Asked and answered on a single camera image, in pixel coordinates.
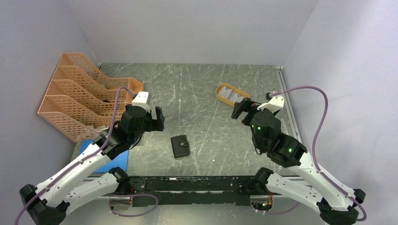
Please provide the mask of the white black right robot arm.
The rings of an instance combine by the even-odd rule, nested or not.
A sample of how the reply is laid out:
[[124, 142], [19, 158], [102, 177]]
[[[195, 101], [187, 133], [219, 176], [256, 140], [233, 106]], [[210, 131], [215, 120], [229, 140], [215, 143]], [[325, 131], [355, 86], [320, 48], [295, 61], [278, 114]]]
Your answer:
[[319, 213], [329, 225], [355, 224], [359, 216], [356, 207], [364, 201], [366, 194], [360, 189], [347, 187], [333, 176], [326, 178], [328, 172], [316, 166], [306, 147], [281, 131], [281, 121], [276, 114], [284, 103], [282, 96], [273, 97], [263, 104], [246, 97], [234, 103], [231, 117], [237, 119], [246, 112], [242, 123], [250, 127], [256, 152], [266, 154], [275, 164], [296, 173], [308, 185], [298, 184], [262, 167], [253, 179], [255, 192], [262, 195], [272, 192], [293, 199]]

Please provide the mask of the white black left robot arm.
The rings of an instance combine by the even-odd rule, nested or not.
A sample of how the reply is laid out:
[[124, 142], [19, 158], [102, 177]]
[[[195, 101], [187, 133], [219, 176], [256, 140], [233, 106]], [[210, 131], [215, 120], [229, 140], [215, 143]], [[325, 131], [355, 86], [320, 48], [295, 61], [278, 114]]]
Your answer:
[[19, 191], [23, 209], [37, 225], [59, 225], [67, 215], [101, 195], [133, 194], [130, 177], [120, 167], [113, 167], [96, 180], [81, 184], [94, 171], [137, 144], [145, 132], [163, 131], [162, 108], [151, 110], [138, 105], [126, 105], [119, 121], [113, 120], [108, 129], [87, 146], [82, 154], [49, 179], [27, 184]]

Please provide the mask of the black leather card holder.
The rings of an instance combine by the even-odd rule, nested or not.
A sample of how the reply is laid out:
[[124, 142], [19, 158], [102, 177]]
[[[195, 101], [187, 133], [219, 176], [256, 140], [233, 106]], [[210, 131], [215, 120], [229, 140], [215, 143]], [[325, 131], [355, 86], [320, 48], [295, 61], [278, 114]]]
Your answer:
[[170, 140], [174, 158], [182, 158], [190, 154], [190, 146], [186, 135], [173, 136]]

